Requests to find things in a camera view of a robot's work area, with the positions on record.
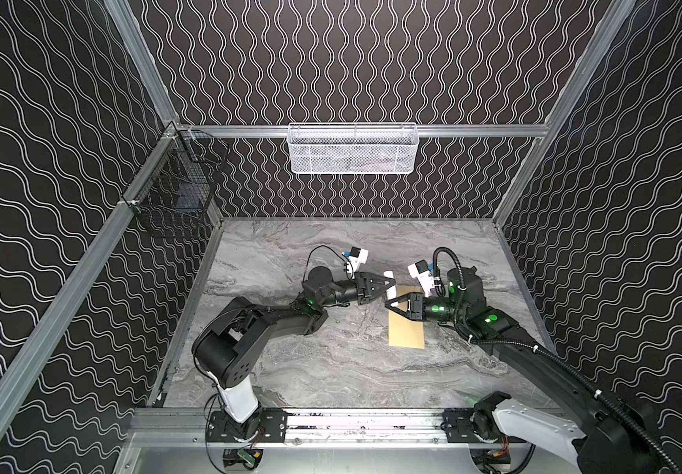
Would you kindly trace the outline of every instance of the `wall-mounted basket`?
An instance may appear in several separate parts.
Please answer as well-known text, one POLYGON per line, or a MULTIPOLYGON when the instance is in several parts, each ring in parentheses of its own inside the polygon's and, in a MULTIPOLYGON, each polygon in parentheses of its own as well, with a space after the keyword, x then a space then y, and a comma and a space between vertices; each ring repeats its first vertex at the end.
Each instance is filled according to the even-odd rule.
POLYGON ((415 124, 289 124, 297 174, 408 175, 419 143, 415 124))
POLYGON ((143 199, 132 206, 152 237, 205 237, 213 183, 229 147, 214 139, 207 144, 209 152, 194 153, 189 140, 179 137, 165 151, 141 192, 143 199))

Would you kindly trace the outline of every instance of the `marble surface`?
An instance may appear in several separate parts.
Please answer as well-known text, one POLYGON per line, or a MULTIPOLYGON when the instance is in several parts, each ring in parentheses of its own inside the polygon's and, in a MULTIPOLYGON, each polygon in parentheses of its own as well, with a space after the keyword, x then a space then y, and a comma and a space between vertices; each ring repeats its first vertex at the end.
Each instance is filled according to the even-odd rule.
MULTIPOLYGON (((288 303, 301 288, 308 252, 322 243, 338 252, 352 245, 366 248, 370 256, 361 270, 392 270, 398 282, 413 286, 417 281, 407 265, 430 261, 437 246, 448 246, 462 266, 478 267, 488 303, 539 339, 490 222, 228 221, 165 406, 203 406, 213 393, 191 356, 192 342, 203 327, 238 295, 254 303, 288 303)), ((342 278, 342 264, 330 251, 315 251, 310 269, 313 265, 326 265, 342 278)), ((452 265, 441 254, 442 274, 452 265)), ((500 390, 531 406, 554 406, 514 369, 435 323, 425 323, 424 350, 388 346, 382 299, 328 312, 327 322, 313 335, 269 341, 251 373, 263 404, 457 407, 472 406, 500 390)))

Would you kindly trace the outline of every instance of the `metal linear rail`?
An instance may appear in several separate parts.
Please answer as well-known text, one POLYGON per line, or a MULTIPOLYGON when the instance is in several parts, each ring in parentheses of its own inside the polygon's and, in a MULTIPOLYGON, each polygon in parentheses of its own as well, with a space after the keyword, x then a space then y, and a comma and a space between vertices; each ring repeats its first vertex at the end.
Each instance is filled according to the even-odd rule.
POLYGON ((552 342, 552 337, 543 324, 541 313, 538 308, 535 307, 535 298, 533 298, 527 283, 525 283, 525 277, 523 276, 523 272, 520 271, 520 267, 517 266, 515 256, 512 255, 512 249, 509 248, 509 242, 507 242, 507 238, 504 237, 504 232, 498 227, 496 227, 496 236, 499 244, 502 246, 502 250, 504 250, 504 255, 507 257, 509 267, 512 269, 512 274, 515 275, 517 286, 520 287, 520 292, 523 294, 523 299, 525 299, 528 310, 530 310, 530 315, 533 317, 535 328, 538 329, 539 335, 541 336, 541 344, 550 352, 558 355, 554 342, 552 342))
POLYGON ((599 67, 604 55, 609 51, 614 37, 633 10, 635 3, 636 0, 612 0, 601 21, 596 25, 596 30, 591 36, 586 51, 582 53, 575 70, 554 104, 554 109, 546 119, 546 124, 549 126, 548 133, 544 138, 534 140, 533 145, 528 150, 527 157, 520 165, 520 170, 496 210, 494 222, 499 227, 503 227, 507 222, 509 214, 522 196, 525 186, 530 182, 530 178, 533 177, 535 169, 540 165, 546 151, 557 138, 559 130, 572 113, 575 104, 591 81, 593 73, 599 67))
MULTIPOLYGON (((125 199, 142 199, 138 192, 174 138, 175 129, 169 127, 124 193, 125 199)), ((1 378, 0 441, 133 217, 124 201, 115 206, 1 378)))
MULTIPOLYGON (((287 138, 288 125, 182 125, 181 130, 199 130, 217 138, 287 138)), ((455 137, 544 137, 546 125, 418 125, 421 138, 455 137)))
POLYGON ((162 82, 162 77, 159 75, 159 70, 156 69, 156 63, 127 0, 104 0, 104 5, 107 5, 107 11, 114 20, 122 41, 125 42, 130 58, 141 76, 141 82, 143 82, 151 101, 154 103, 156 114, 164 122, 178 122, 178 114, 175 112, 173 103, 169 100, 169 94, 162 82))
MULTIPOLYGON (((286 442, 256 448, 499 448, 498 443, 449 443, 440 429, 441 409, 301 408, 286 409, 286 442)), ((124 450, 204 446, 206 420, 201 408, 137 410, 124 450)), ((211 448, 240 448, 243 443, 208 443, 211 448)))
POLYGON ((173 339, 169 342, 167 347, 167 354, 164 356, 164 361, 159 369, 159 373, 156 376, 156 382, 154 383, 154 388, 151 390, 151 394, 148 400, 148 406, 151 406, 156 401, 156 397, 159 396, 160 390, 162 388, 162 383, 167 375, 167 371, 170 366, 178 362, 180 357, 180 351, 183 348, 183 343, 185 342, 185 337, 188 335, 188 331, 191 329, 191 323, 193 322, 194 315, 196 314, 196 308, 198 308, 199 301, 201 301, 201 294, 203 292, 204 286, 207 283, 207 278, 209 277, 209 270, 214 262, 215 254, 217 254, 217 248, 220 246, 220 241, 222 241, 222 233, 224 231, 223 227, 215 227, 212 231, 212 236, 207 244, 207 249, 204 251, 201 257, 201 264, 199 265, 199 270, 194 278, 194 284, 191 286, 191 291, 188 293, 188 298, 185 300, 185 306, 178 319, 178 324, 175 328, 175 335, 173 339))

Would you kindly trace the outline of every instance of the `cardboard sheet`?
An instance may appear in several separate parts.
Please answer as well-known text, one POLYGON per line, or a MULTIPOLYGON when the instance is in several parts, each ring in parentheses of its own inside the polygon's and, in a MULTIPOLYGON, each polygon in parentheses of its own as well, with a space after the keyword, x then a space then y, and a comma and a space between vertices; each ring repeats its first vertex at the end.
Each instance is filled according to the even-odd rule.
MULTIPOLYGON (((412 291, 421 291, 420 287, 408 287, 396 285, 396 296, 401 296, 412 291)), ((398 307, 406 310, 406 302, 398 304, 398 307)), ((410 321, 403 316, 389 311, 389 346, 412 347, 425 349, 425 333, 422 322, 410 321)))

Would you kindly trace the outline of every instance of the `metal bracket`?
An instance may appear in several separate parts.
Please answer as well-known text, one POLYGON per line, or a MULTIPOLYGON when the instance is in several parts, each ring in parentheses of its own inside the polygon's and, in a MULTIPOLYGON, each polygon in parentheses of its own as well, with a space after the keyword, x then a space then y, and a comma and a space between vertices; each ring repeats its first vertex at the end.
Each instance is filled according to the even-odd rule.
MULTIPOLYGON (((229 415, 224 410, 212 413, 207 424, 207 443, 238 443, 244 442, 236 438, 228 430, 229 415)), ((288 413, 280 408, 263 408, 259 416, 259 426, 262 434, 258 436, 259 444, 283 443, 286 440, 286 422, 288 413)))
POLYGON ((446 441, 450 443, 480 443, 473 432, 473 422, 470 417, 473 409, 443 410, 441 429, 446 433, 446 441))

